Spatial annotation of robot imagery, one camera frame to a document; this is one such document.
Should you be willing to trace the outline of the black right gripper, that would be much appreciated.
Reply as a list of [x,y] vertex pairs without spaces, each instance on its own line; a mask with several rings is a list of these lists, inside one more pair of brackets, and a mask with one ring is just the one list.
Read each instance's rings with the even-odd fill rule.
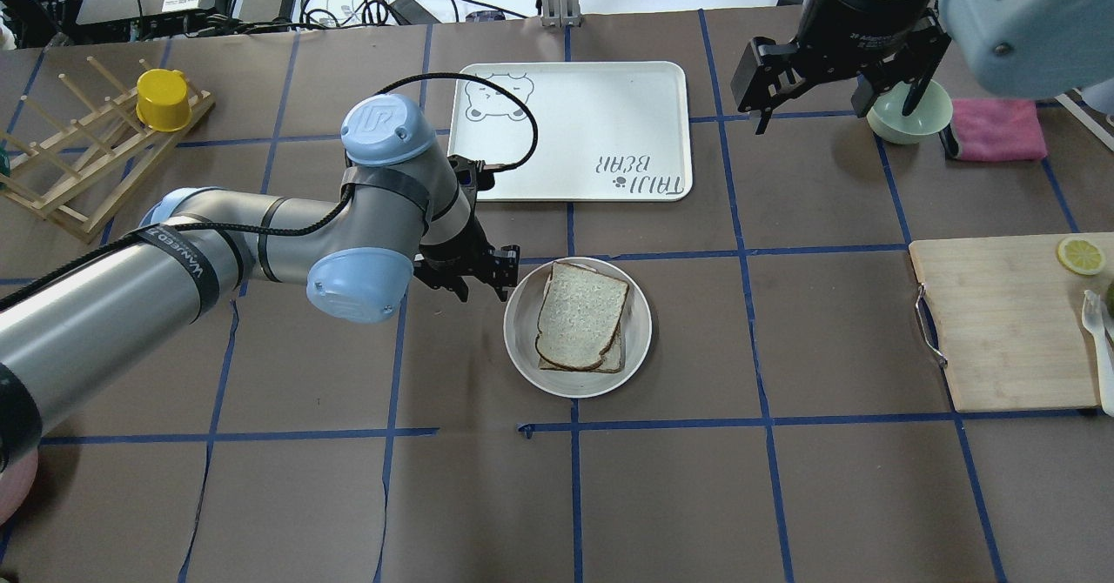
[[924,100],[951,38],[931,0],[804,0],[786,43],[749,40],[731,93],[735,108],[768,132],[776,108],[820,84],[860,78],[852,110],[864,117],[876,100],[907,82],[902,115]]

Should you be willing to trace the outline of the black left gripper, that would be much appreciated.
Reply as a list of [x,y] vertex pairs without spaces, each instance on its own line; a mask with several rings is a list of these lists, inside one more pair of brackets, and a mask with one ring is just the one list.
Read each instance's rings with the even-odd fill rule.
[[441,245],[419,246],[419,253],[413,262],[418,281],[430,289],[449,290],[461,303],[469,301],[466,276],[494,289],[505,303],[519,282],[521,247],[494,247],[478,218],[468,218],[463,229]]

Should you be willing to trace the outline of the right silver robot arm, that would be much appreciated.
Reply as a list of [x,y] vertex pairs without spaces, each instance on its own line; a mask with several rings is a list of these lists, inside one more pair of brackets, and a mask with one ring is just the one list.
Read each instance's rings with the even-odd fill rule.
[[788,43],[753,38],[731,91],[766,132],[773,111],[820,84],[858,80],[852,110],[908,86],[909,115],[955,45],[991,95],[1043,99],[1113,76],[1113,35],[1098,23],[1113,0],[803,0]]

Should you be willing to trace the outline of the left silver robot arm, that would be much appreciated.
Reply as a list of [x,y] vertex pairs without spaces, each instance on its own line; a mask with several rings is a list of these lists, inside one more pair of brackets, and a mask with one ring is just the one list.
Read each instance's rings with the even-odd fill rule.
[[422,109],[378,94],[339,128],[339,201],[173,191],[140,226],[3,298],[3,465],[248,278],[304,289],[331,317],[393,317],[411,281],[466,300],[466,278],[506,300],[520,247],[491,245],[476,215],[481,163],[441,150]]

